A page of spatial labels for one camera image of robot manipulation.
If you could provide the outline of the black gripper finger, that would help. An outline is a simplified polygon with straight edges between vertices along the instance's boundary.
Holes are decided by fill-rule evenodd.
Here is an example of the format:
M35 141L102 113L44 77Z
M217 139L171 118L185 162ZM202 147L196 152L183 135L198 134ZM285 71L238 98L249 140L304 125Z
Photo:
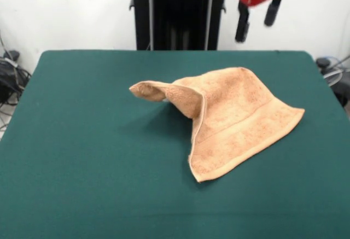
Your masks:
M238 43L244 43L249 30L249 9L241 0L238 3L239 20L235 40Z
M272 0L265 16L264 24L265 26L272 26L275 23L279 7L282 0Z

